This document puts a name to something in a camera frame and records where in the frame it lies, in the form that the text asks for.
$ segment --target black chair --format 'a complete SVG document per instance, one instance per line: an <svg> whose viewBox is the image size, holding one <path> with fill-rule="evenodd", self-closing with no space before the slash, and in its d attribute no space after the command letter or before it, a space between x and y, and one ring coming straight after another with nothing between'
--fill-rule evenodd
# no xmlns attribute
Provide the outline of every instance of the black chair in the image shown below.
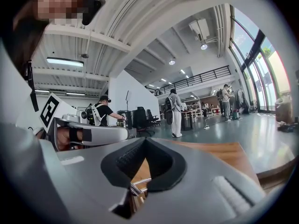
<svg viewBox="0 0 299 224"><path fill-rule="evenodd" d="M157 115L155 115L155 116L153 116L152 114L151 114L151 111L150 110L147 110L148 111L148 120L150 121L150 122L153 122L155 125L160 125L161 124L161 122L160 121L158 121L159 120L159 118L157 118Z"/></svg>
<svg viewBox="0 0 299 224"><path fill-rule="evenodd" d="M133 127L136 128L136 131L139 134L140 132L145 132L151 137L152 135L147 129L153 125L154 123L147 119L145 109L143 107L138 107L137 110L133 111Z"/></svg>

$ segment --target gray hoodie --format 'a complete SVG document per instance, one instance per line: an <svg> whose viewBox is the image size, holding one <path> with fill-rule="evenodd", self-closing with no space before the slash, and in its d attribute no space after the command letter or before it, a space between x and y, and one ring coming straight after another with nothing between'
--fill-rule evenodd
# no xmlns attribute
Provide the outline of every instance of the gray hoodie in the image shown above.
<svg viewBox="0 0 299 224"><path fill-rule="evenodd" d="M181 110L183 109L181 98L174 93L171 93L168 98L170 100L172 110L174 112L181 112Z"/></svg>

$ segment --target air conditioner unit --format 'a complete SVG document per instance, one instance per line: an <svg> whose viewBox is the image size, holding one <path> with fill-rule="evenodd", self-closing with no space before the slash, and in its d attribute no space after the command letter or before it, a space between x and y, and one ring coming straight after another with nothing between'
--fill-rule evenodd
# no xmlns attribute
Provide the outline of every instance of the air conditioner unit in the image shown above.
<svg viewBox="0 0 299 224"><path fill-rule="evenodd" d="M195 33L195 39L201 42L210 35L205 19L195 20L189 24L189 27Z"/></svg>

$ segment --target black cap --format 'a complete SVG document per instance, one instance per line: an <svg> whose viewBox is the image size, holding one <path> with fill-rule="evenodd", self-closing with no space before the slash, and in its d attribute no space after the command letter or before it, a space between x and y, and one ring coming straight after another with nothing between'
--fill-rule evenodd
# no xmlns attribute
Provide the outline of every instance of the black cap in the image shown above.
<svg viewBox="0 0 299 224"><path fill-rule="evenodd" d="M107 100L108 103L111 103L111 100L108 98L107 95L103 95L103 96L100 97L100 101L103 101L103 100Z"/></svg>

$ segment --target railing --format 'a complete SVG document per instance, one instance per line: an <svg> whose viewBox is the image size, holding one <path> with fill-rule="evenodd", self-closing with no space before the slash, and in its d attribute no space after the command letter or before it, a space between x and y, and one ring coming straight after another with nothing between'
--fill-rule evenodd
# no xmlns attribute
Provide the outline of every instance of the railing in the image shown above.
<svg viewBox="0 0 299 224"><path fill-rule="evenodd" d="M228 66L223 66L221 68L217 68L217 69L214 69L214 70L211 70L211 71L208 71L208 72L204 72L204 73L201 73L199 75L190 77L188 79L180 80L180 81L177 81L173 84L164 86L164 87L162 87L160 89L157 89L157 90L154 90L155 91L154 95L155 96L163 95L163 94L166 94L166 93L170 93L171 89L179 90L179 89L182 89L182 88L185 88L185 87L188 87L188 86L192 86L192 85L195 85L195 84L200 84L200 83L203 83L203 82L206 82L206 81L214 80L214 79L224 77L224 76L228 76L228 75L231 75Z"/></svg>

